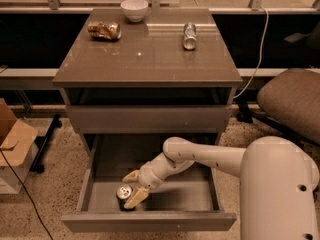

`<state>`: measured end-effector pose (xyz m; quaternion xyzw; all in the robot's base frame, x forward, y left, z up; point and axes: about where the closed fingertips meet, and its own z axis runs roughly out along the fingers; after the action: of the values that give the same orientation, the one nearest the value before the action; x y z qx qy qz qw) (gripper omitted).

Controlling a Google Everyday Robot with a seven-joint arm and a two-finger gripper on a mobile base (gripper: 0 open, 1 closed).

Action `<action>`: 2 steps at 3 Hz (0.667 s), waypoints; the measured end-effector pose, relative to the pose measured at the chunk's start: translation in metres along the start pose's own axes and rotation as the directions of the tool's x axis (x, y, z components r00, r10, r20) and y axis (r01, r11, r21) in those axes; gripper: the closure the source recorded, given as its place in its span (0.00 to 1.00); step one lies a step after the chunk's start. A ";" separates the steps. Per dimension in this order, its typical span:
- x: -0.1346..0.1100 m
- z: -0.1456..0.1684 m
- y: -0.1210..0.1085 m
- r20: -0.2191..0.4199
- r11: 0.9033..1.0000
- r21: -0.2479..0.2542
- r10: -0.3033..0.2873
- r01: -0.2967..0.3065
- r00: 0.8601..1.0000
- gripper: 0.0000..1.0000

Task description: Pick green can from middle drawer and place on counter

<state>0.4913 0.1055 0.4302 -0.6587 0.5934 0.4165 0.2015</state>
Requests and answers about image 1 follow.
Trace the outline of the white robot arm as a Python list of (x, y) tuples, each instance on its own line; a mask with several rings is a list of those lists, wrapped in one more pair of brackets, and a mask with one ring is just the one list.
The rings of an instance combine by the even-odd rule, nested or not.
[(123, 178), (136, 185), (124, 207), (135, 208), (167, 177), (195, 162), (240, 179), (241, 240), (319, 240), (314, 204), (319, 169), (296, 144), (275, 136), (246, 148), (171, 137), (157, 157)]

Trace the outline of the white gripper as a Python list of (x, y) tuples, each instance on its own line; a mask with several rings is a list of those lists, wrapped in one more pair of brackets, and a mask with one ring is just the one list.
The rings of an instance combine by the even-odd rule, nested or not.
[(134, 189), (132, 195), (125, 202), (125, 209), (133, 209), (149, 196), (148, 189), (158, 188), (164, 181), (164, 167), (158, 162), (147, 162), (140, 169), (127, 174), (122, 182), (138, 183), (143, 187)]

